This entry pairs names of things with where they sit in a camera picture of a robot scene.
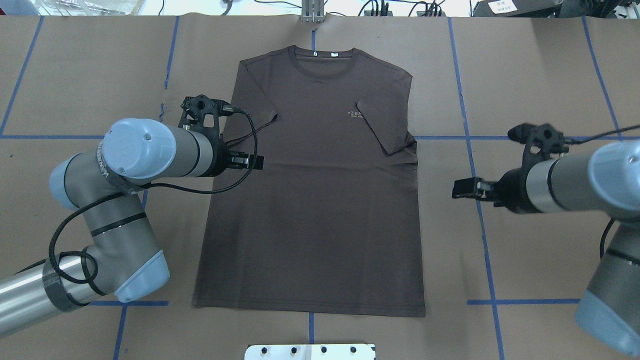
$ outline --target black cable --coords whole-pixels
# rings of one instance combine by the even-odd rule
[[[236,108],[235,112],[246,116],[247,120],[249,120],[249,126],[251,126],[251,134],[253,135],[253,162],[251,161],[249,162],[250,163],[249,168],[244,173],[244,175],[240,178],[240,180],[236,181],[235,183],[225,188],[218,189],[218,190],[197,190],[197,189],[190,189],[190,188],[185,188],[182,186],[167,184],[167,183],[147,184],[141,187],[145,189],[162,187],[162,188],[171,188],[171,189],[181,190],[183,192],[190,192],[190,193],[214,194],[214,193],[222,193],[222,192],[229,191],[235,188],[236,186],[240,185],[246,179],[246,177],[249,176],[249,174],[251,174],[251,171],[255,167],[255,162],[258,159],[258,137],[256,134],[255,126],[253,125],[253,119],[251,118],[251,115],[249,115],[248,112],[246,112],[244,109],[241,109],[241,108]]]
[[[371,14],[373,15],[373,2],[376,2],[376,4],[378,3],[378,0],[368,0],[366,3],[364,3],[364,5],[362,5],[362,7],[360,8],[360,11],[358,12],[357,16],[360,16],[362,14],[362,12],[364,11],[364,8],[367,7],[367,5],[369,3],[371,3]]]
[[[38,265],[42,265],[42,264],[44,264],[46,261],[47,261],[46,259],[42,259],[42,260],[38,261],[37,263],[33,263],[33,264],[31,264],[31,265],[27,266],[26,268],[24,268],[24,269],[22,269],[22,270],[18,271],[18,272],[17,272],[17,273],[15,273],[15,274],[19,274],[19,273],[21,273],[21,272],[23,272],[23,271],[27,271],[27,270],[29,270],[29,269],[31,269],[31,268],[34,268],[34,267],[38,266]]]
[[[425,9],[425,12],[424,12],[421,16],[425,16],[425,17],[427,17],[427,16],[428,16],[428,17],[436,16],[436,15],[437,15],[437,13],[438,13],[438,10],[436,10],[436,9],[437,9],[437,6],[438,6],[438,5],[437,5],[437,4],[435,3],[435,1],[434,1],[433,3],[431,3],[431,4],[429,5],[429,8],[428,8],[428,9]]]
[[[604,256],[604,243],[607,241],[607,235],[609,234],[609,231],[611,230],[611,227],[615,222],[616,220],[611,218],[611,220],[607,224],[607,227],[604,228],[604,232],[602,233],[602,237],[600,238],[600,259],[602,259],[602,257]]]
[[[640,129],[640,125],[628,126],[628,127],[623,127],[622,129],[607,131],[606,133],[598,134],[598,135],[592,136],[590,138],[587,138],[585,140],[569,139],[569,142],[567,142],[567,143],[570,144],[570,145],[580,145],[580,144],[583,144],[583,143],[590,142],[592,140],[603,138],[603,137],[605,137],[607,135],[621,134],[621,133],[624,133],[625,131],[630,131],[630,130],[635,130],[635,129]]]
[[[411,14],[413,13],[413,9],[415,9],[415,7],[420,4],[424,4],[424,12],[426,13],[429,8],[429,4],[427,4],[427,2],[425,1],[417,1],[416,3],[413,4],[413,6],[411,7],[411,10],[409,11],[409,15],[407,16],[411,16]]]
[[[262,1],[262,0],[253,0],[253,1],[255,1],[256,3],[260,3],[260,4],[289,4],[289,5],[293,6],[293,7],[302,9],[302,6],[296,5],[296,4],[292,4],[292,3],[288,2],[288,1]]]
[[[411,1],[411,0],[387,0],[387,2],[393,1],[395,3],[408,3],[408,4],[415,4],[415,3],[420,3],[420,1]]]
[[[225,16],[226,14],[228,14],[229,11],[231,11],[231,6],[233,5],[234,5],[234,0],[229,0],[229,2],[227,3],[227,9],[225,10],[225,12],[220,14],[220,16]]]
[[[89,254],[87,254],[86,252],[81,252],[81,251],[69,251],[69,252],[61,252],[60,253],[60,259],[62,259],[65,256],[78,256],[80,258],[86,258],[89,259],[94,266],[94,271],[93,274],[91,274],[91,276],[89,276],[86,279],[76,279],[75,277],[70,276],[69,274],[67,274],[66,272],[64,272],[61,268],[60,268],[60,264],[58,263],[58,260],[56,259],[56,242],[58,241],[58,238],[60,237],[60,233],[62,233],[62,230],[64,230],[65,226],[67,226],[67,224],[69,222],[71,222],[71,220],[73,220],[75,217],[77,217],[78,215],[84,213],[85,211],[94,208],[95,206],[98,206],[100,204],[102,204],[103,202],[107,202],[113,199],[117,199],[121,196],[124,196],[123,193],[113,193],[111,195],[105,196],[103,198],[100,198],[94,202],[92,202],[89,205],[83,206],[82,208],[79,208],[78,210],[74,211],[73,214],[67,216],[67,218],[62,221],[62,223],[58,226],[58,228],[56,229],[56,232],[53,233],[53,236],[51,236],[51,241],[49,242],[49,262],[51,263],[51,266],[53,267],[53,270],[63,279],[66,279],[74,284],[87,284],[91,281],[93,281],[95,279],[95,277],[98,275],[98,264],[95,260],[95,258]]]

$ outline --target black tape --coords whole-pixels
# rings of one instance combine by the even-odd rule
[[[194,171],[196,169],[196,167],[198,166],[198,162],[200,161],[200,144],[198,143],[198,139],[196,139],[196,136],[191,131],[187,131],[187,132],[189,133],[189,135],[191,135],[191,137],[193,138],[193,141],[196,143],[196,148],[198,149],[198,156],[196,156],[196,161],[193,163],[193,167],[191,168],[191,170],[189,170],[183,176],[187,176],[192,171]]]
[[[124,218],[124,219],[122,219],[122,220],[118,220],[118,221],[116,221],[116,222],[112,222],[112,223],[110,223],[109,225],[105,225],[105,226],[100,227],[100,228],[98,228],[98,229],[96,229],[96,230],[93,230],[93,231],[91,232],[91,236],[92,236],[92,237],[93,237],[93,236],[98,236],[98,235],[100,235],[100,234],[102,234],[102,233],[106,233],[106,232],[107,232],[107,231],[109,231],[109,230],[113,230],[113,229],[115,229],[116,227],[120,227],[120,226],[123,226],[123,225],[127,225],[127,224],[128,224],[128,223],[130,223],[130,222],[134,222],[134,221],[136,221],[136,220],[139,220],[139,219],[141,219],[141,218],[146,218],[146,217],[147,217],[147,214],[146,214],[146,213],[144,213],[144,212],[142,212],[142,213],[138,213],[138,214],[135,214],[135,215],[132,215],[132,216],[130,216],[130,217],[128,217],[128,218]]]
[[[556,194],[554,193],[554,187],[551,185],[551,176],[554,172],[554,168],[556,167],[556,164],[558,164],[558,160],[556,160],[553,164],[551,164],[551,166],[549,167],[549,173],[547,173],[547,186],[549,188],[549,194],[551,195],[551,199],[554,200],[554,202],[562,209],[565,211],[571,211],[569,209],[567,209],[566,207],[564,207],[562,204],[560,204],[560,202],[558,201]]]
[[[62,279],[53,270],[49,260],[44,263],[42,268],[42,285],[51,304],[64,313],[70,313],[80,307],[89,305],[89,303],[78,302],[70,293],[67,293],[64,285],[62,285]]]
[[[640,266],[640,259],[638,259],[638,258],[636,258],[634,256],[631,256],[629,254],[625,254],[622,251],[618,251],[616,249],[608,248],[607,249],[607,254],[612,255],[612,256],[616,256],[617,258],[620,258],[622,260],[626,260],[631,265]]]

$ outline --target metal bracket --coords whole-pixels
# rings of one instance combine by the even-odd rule
[[[302,22],[324,22],[323,0],[302,0]]]
[[[251,345],[244,360],[375,360],[373,344]]]

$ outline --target brown t-shirt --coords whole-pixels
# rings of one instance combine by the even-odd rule
[[[240,62],[264,170],[212,196],[195,306],[424,316],[411,80],[358,49]],[[251,153],[250,133],[234,115],[224,139]]]

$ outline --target printed logo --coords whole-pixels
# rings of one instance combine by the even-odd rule
[[[107,171],[107,165],[104,163],[104,158],[102,157],[102,142],[100,143],[100,145],[98,145],[97,157],[98,167],[100,167],[100,173],[106,179],[107,177],[109,177],[109,172]]]
[[[351,117],[360,117],[364,119],[364,116],[362,116],[362,113],[359,111],[347,111],[347,114],[351,115]]]

